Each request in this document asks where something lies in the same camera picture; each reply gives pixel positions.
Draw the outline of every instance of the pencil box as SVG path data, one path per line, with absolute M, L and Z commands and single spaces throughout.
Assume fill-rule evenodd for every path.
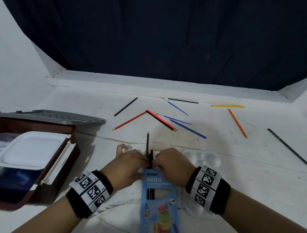
M 66 136 L 41 169 L 0 167 L 0 209 L 14 211 L 28 203 L 53 203 L 80 154 L 76 125 L 104 122 L 101 118 L 52 110 L 0 112 L 0 133 L 39 131 Z
M 139 233 L 179 233 L 176 188 L 160 169 L 145 169 Z

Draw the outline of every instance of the person's left hand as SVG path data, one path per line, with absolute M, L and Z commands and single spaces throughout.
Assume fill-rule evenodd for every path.
M 135 181 L 144 179 L 144 175 L 137 173 L 140 168 L 148 167 L 148 159 L 138 150 L 134 149 L 124 153 L 128 149 L 125 144 L 120 144 L 116 149 L 116 157 L 100 170 L 112 184 L 114 192 L 131 186 Z

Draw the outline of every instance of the blue pencil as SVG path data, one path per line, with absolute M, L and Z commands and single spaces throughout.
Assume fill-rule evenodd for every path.
M 182 120 L 177 120 L 177 119 L 175 119 L 175 118 L 171 118 L 171 117 L 169 117 L 169 116 L 164 116 L 164 115 L 161 115 L 161 114 L 158 114 L 158 113 L 157 113 L 157 115 L 166 117 L 166 118 L 168 118 L 168 119 L 176 120 L 176 121 L 179 121 L 179 122 L 182 122 L 182 123 L 185 123 L 185 124 L 190 124 L 190 123 L 188 123 L 188 122 L 184 122 L 184 121 L 182 121 Z
M 191 132 L 194 133 L 194 134 L 197 134 L 198 136 L 203 137 L 204 139 L 207 138 L 206 136 L 201 135 L 200 133 L 197 133 L 197 132 L 195 132 L 194 130 L 192 130 L 192 129 L 190 129 L 190 128 L 188 128 L 188 127 L 186 127 L 186 126 L 184 126 L 184 125 L 182 125 L 182 124 L 180 124 L 180 123 L 178 123 L 178 122 L 176 122 L 176 121 L 174 121 L 174 120 L 172 120 L 172 119 L 170 119 L 170 121 L 171 121 L 171 122 L 174 122 L 174 123 L 177 124 L 177 125 L 180 125 L 181 127 L 187 129 L 188 131 L 191 131 Z
M 165 98 L 163 98 L 165 101 L 167 101 Z M 171 102 L 167 101 L 169 104 L 173 105 Z M 182 111 L 180 108 L 178 108 L 177 106 L 173 105 L 175 108 L 179 109 L 180 111 Z M 185 113 L 184 111 L 182 111 L 184 114 L 187 114 Z M 187 114 L 189 115 L 189 114 Z

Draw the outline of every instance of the brown plastic container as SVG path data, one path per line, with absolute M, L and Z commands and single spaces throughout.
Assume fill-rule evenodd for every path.
M 80 154 L 79 146 L 74 136 L 76 131 L 76 126 L 74 125 L 15 118 L 0 118 L 0 133 L 25 133 L 28 131 L 63 133 L 69 134 L 70 137 L 68 136 L 68 138 L 66 138 L 24 198 L 18 203 L 0 201 L 1 210 L 14 211 L 27 203 L 53 203 Z

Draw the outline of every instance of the white plastic palette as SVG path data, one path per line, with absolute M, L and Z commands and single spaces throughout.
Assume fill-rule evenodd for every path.
M 44 169 L 67 134 L 30 131 L 19 135 L 0 152 L 0 166 Z
M 200 150 L 184 150 L 182 153 L 196 167 L 202 167 L 204 165 L 211 167 L 219 172 L 224 180 L 228 181 L 223 163 L 216 153 Z M 200 206 L 185 190 L 183 197 L 185 208 L 193 217 L 202 219 L 216 217 L 213 213 L 206 211 L 202 206 Z

